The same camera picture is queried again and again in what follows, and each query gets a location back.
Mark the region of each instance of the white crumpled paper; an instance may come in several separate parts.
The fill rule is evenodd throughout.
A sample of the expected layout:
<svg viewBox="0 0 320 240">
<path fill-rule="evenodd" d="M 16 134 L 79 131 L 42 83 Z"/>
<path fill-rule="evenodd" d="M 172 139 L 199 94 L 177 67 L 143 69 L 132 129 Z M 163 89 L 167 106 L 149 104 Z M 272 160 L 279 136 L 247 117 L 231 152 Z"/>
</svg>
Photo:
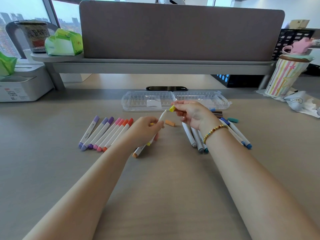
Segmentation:
<svg viewBox="0 0 320 240">
<path fill-rule="evenodd" d="M 265 91 L 265 89 L 261 89 L 261 90 L 257 90 L 256 92 L 258 94 L 262 94 L 265 97 L 270 97 L 270 96 L 266 95 L 264 93 L 264 91 Z M 288 91 L 286 96 L 289 96 L 290 94 L 293 94 L 293 92 L 292 91 Z M 279 100 L 279 101 L 282 101 L 282 102 L 287 102 L 288 105 L 291 107 L 291 102 L 290 101 L 286 101 L 281 97 L 277 97 L 277 98 L 270 97 L 270 98 L 273 98 L 275 100 Z M 313 101 L 313 98 L 310 98 L 306 102 L 302 103 L 301 110 L 297 111 L 297 112 L 320 118 L 320 115 L 319 115 L 320 114 L 320 108 L 318 108 L 318 110 L 317 110 L 317 105 L 314 104 L 312 101 Z"/>
</svg>

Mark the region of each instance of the desk surface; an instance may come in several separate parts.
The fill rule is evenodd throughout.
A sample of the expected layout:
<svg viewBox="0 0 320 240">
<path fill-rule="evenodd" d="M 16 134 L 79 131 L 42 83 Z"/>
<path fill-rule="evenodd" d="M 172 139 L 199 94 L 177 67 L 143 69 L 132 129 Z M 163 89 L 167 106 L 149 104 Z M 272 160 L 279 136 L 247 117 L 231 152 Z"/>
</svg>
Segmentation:
<svg viewBox="0 0 320 240">
<path fill-rule="evenodd" d="M 126 91 L 67 89 L 0 103 L 0 239 L 23 238 L 97 160 L 96 151 L 77 148 L 95 115 L 146 115 L 122 110 Z M 221 91 L 251 153 L 320 226 L 319 120 L 253 89 Z M 191 147 L 174 113 L 168 119 L 178 126 L 129 158 L 94 239 L 250 239 L 210 155 Z"/>
</svg>

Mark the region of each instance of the green tissue pack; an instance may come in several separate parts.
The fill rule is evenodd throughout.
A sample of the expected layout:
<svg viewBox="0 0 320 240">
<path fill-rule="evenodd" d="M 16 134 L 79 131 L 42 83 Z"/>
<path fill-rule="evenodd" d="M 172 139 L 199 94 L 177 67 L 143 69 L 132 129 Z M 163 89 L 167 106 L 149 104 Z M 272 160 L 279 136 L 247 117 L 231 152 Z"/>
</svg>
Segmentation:
<svg viewBox="0 0 320 240">
<path fill-rule="evenodd" d="M 61 28 L 46 38 L 44 46 L 51 56 L 75 56 L 83 52 L 81 34 Z"/>
<path fill-rule="evenodd" d="M 8 57 L 0 52 L 0 76 L 12 75 L 14 73 L 16 63 L 16 57 Z"/>
</svg>

